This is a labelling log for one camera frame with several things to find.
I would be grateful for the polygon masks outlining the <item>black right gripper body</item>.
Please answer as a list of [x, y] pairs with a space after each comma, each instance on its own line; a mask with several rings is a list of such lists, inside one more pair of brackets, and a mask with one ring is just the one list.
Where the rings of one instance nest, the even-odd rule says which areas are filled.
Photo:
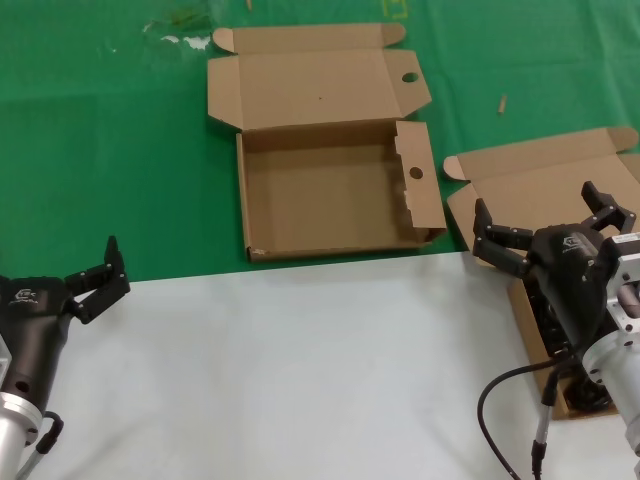
[[603, 241], [584, 225], [561, 224], [536, 231], [528, 252], [531, 273], [573, 346], [591, 345], [604, 319], [605, 287], [593, 272]]

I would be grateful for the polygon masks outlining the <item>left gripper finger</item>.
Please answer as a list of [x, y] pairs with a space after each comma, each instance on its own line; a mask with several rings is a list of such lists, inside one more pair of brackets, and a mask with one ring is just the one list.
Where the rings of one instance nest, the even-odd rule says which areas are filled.
[[121, 300], [130, 292], [130, 283], [116, 237], [108, 238], [101, 265], [72, 274], [64, 282], [70, 293], [65, 312], [84, 325]]

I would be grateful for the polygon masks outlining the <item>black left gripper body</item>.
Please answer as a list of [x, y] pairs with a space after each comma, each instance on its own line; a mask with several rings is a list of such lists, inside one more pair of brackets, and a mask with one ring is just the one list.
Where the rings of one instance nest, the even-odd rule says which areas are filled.
[[60, 278], [1, 279], [1, 337], [11, 354], [2, 392], [48, 403], [68, 339], [71, 300]]

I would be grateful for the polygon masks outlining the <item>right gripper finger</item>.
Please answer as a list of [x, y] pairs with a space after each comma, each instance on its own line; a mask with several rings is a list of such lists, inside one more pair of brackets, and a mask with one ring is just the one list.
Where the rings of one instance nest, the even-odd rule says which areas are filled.
[[484, 200], [478, 198], [473, 233], [472, 253], [475, 257], [515, 278], [528, 275], [531, 269], [528, 251], [533, 242], [533, 231], [495, 224]]
[[591, 181], [586, 181], [581, 196], [591, 211], [591, 215], [582, 222], [583, 226], [598, 232], [609, 226], [615, 227], [620, 234], [632, 232], [636, 215], [621, 207], [612, 195], [599, 191]]

